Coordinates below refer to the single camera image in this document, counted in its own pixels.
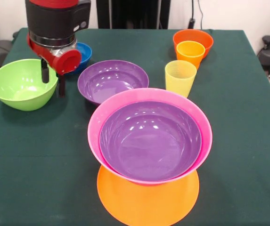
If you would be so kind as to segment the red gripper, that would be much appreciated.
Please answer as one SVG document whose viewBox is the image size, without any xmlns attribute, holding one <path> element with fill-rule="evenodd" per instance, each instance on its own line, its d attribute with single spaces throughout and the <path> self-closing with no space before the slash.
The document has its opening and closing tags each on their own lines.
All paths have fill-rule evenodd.
<svg viewBox="0 0 270 226">
<path fill-rule="evenodd" d="M 65 97 L 64 74 L 74 71 L 80 64 L 82 55 L 76 49 L 77 39 L 64 47 L 45 47 L 31 39 L 31 33 L 27 34 L 27 43 L 31 50 L 41 58 L 41 79 L 43 83 L 49 83 L 48 65 L 56 71 L 58 78 L 57 90 L 59 97 Z"/>
</svg>

